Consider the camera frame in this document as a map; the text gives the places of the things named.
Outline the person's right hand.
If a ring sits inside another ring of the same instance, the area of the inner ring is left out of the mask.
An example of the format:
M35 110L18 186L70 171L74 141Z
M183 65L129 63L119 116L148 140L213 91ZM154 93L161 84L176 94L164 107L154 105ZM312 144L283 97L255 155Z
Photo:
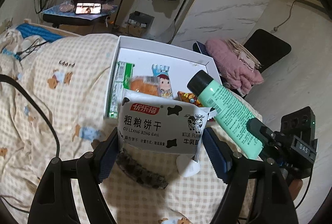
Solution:
M299 195L299 192L303 186L303 180L302 179L294 179L291 184L289 185L289 192L292 197L292 201L294 201L297 196Z

